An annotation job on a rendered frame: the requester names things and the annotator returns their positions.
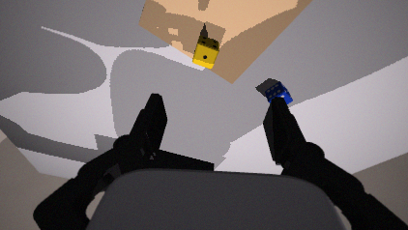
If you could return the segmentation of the blue die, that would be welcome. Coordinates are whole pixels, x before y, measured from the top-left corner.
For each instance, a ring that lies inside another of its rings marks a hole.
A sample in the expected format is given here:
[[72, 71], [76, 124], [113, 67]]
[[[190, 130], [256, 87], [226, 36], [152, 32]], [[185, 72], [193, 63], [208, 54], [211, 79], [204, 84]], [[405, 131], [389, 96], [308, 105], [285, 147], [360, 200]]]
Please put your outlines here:
[[288, 90], [280, 82], [266, 90], [265, 94], [269, 103], [275, 97], [284, 97], [286, 104], [293, 101]]

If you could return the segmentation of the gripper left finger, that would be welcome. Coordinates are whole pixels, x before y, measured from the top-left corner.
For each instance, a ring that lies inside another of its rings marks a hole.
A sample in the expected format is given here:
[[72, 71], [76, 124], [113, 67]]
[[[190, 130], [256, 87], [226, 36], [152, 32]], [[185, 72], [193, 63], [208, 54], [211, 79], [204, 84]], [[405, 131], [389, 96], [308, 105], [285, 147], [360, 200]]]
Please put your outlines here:
[[[158, 155], [167, 116], [160, 94], [151, 94], [130, 134], [118, 137], [113, 148], [85, 163], [75, 178], [42, 201], [33, 213], [41, 230], [86, 230], [88, 205], [121, 174], [150, 168]], [[121, 172], [120, 172], [121, 171]]]

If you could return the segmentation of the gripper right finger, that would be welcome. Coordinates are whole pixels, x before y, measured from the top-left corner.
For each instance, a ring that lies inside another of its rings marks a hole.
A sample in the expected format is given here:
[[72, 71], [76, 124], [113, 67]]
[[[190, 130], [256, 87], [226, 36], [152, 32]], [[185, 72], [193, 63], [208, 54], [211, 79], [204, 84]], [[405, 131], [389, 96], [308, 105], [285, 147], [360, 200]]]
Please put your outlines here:
[[283, 97], [271, 100], [263, 127], [272, 159], [283, 168], [280, 175], [316, 183], [342, 210], [352, 230], [408, 230], [356, 177], [327, 160], [318, 145], [306, 142]]

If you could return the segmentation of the tan flat square mat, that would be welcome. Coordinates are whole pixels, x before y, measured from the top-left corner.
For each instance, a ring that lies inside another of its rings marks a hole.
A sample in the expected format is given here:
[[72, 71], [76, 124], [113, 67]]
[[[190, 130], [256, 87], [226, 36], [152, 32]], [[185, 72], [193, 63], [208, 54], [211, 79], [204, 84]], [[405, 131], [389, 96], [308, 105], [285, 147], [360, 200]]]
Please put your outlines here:
[[219, 42], [211, 69], [233, 84], [312, 0], [146, 0], [138, 25], [191, 59]]

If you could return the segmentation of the yellow die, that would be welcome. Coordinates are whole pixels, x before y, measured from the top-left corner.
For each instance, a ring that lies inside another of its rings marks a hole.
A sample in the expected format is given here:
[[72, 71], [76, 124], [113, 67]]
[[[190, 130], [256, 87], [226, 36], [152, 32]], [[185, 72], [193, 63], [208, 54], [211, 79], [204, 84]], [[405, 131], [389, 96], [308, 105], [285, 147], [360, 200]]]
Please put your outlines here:
[[199, 36], [192, 62], [211, 69], [219, 54], [219, 42]]

